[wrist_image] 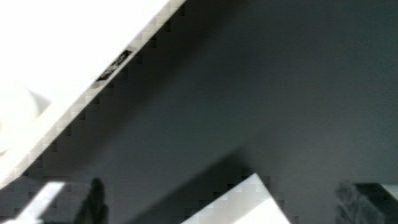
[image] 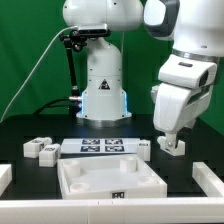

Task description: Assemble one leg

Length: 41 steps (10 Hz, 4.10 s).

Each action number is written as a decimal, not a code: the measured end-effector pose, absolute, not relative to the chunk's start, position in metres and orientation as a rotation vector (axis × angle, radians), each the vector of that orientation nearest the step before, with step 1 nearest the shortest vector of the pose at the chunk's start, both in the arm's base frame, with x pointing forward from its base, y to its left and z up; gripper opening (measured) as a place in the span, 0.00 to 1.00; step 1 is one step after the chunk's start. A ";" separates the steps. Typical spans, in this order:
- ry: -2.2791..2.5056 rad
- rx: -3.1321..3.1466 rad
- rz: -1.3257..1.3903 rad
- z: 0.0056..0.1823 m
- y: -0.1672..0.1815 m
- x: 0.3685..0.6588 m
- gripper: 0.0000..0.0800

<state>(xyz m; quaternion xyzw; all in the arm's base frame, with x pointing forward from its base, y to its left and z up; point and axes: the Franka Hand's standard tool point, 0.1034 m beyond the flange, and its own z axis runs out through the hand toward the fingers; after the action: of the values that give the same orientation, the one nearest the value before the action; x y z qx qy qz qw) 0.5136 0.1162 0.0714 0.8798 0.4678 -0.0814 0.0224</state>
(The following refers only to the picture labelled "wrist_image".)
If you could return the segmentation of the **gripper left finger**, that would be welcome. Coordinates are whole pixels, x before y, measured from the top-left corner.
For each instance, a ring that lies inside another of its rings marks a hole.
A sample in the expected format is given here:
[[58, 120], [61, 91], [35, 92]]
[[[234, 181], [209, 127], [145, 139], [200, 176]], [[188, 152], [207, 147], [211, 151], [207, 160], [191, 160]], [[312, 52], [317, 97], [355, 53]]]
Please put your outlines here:
[[104, 184], [47, 181], [10, 224], [108, 224]]

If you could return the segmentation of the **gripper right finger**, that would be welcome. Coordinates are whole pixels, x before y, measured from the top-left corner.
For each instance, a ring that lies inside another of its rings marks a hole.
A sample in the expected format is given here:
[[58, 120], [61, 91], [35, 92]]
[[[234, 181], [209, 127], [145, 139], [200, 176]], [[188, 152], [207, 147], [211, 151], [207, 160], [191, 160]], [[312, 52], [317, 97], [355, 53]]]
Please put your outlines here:
[[340, 182], [333, 224], [398, 224], [398, 184]]

